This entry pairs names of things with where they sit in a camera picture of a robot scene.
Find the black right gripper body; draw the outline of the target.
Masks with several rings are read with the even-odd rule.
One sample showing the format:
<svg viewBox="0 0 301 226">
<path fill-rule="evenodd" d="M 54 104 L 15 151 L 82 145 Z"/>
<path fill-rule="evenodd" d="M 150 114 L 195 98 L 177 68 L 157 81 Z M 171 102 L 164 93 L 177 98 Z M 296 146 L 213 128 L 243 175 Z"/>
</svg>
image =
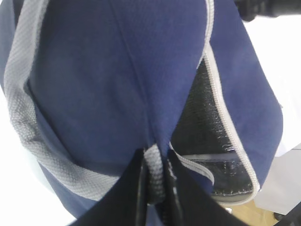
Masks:
<svg viewBox="0 0 301 226">
<path fill-rule="evenodd" d="M 245 22 L 257 16 L 276 18 L 301 14 L 301 0 L 235 0 L 234 3 Z"/>
</svg>

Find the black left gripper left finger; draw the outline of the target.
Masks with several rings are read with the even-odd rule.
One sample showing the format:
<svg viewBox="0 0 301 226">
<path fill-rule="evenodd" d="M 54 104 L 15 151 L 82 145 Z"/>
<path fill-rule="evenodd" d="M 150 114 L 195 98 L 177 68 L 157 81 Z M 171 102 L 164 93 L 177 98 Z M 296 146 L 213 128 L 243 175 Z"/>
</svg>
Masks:
<svg viewBox="0 0 301 226">
<path fill-rule="evenodd" d="M 147 165 L 136 150 L 126 170 L 109 192 L 73 226 L 144 226 L 147 215 Z"/>
</svg>

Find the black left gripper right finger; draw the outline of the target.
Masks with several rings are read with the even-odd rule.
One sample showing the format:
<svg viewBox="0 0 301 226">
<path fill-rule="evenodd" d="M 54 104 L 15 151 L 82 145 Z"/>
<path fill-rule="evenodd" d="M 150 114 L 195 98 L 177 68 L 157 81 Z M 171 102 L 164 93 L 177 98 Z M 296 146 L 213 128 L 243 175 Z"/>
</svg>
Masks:
<svg viewBox="0 0 301 226">
<path fill-rule="evenodd" d="M 242 221 L 215 202 L 188 173 L 176 153 L 169 150 L 164 160 L 169 226 L 241 226 Z"/>
</svg>

